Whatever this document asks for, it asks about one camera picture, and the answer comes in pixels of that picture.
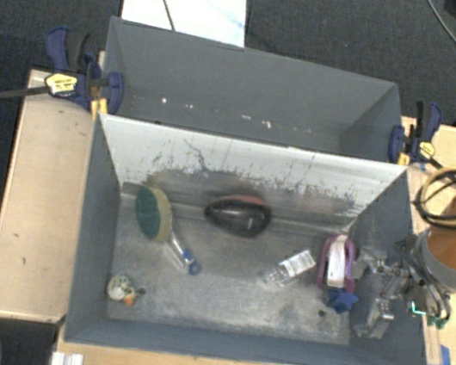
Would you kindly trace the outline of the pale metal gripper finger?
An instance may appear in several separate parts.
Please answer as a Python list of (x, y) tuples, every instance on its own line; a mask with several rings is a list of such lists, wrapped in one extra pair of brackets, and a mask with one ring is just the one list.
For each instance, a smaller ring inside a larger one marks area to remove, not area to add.
[(354, 261), (352, 277), (358, 281), (367, 273), (381, 276), (395, 275), (397, 265), (389, 263), (388, 258), (386, 251), (368, 246), (360, 247), (359, 255)]
[(367, 311), (366, 321), (354, 325), (357, 337), (381, 340), (394, 321), (395, 315), (391, 310), (388, 299), (376, 298)]

